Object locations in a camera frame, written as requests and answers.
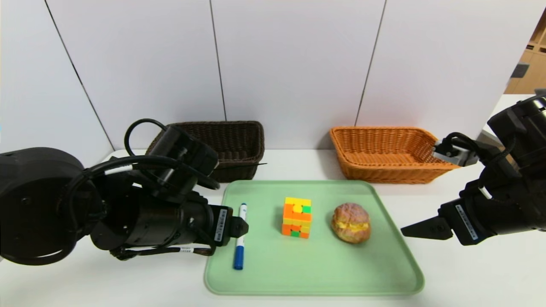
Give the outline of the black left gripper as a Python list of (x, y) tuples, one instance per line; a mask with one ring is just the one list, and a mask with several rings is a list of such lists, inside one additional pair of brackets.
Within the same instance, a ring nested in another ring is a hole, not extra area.
[(199, 200), (185, 202), (182, 208), (181, 244), (225, 246), (231, 237), (240, 238), (248, 232), (245, 219), (232, 216), (233, 210), (229, 207), (210, 205), (207, 200)]

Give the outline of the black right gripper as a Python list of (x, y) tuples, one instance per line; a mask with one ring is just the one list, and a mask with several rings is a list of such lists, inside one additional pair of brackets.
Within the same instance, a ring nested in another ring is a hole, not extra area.
[(524, 232), (524, 201), (525, 196), (519, 192), (501, 192), (490, 198), (482, 192), (467, 194), (443, 204), (439, 216), (402, 227), (401, 233), (406, 237), (448, 240), (453, 230), (461, 245), (477, 245), (490, 237)]

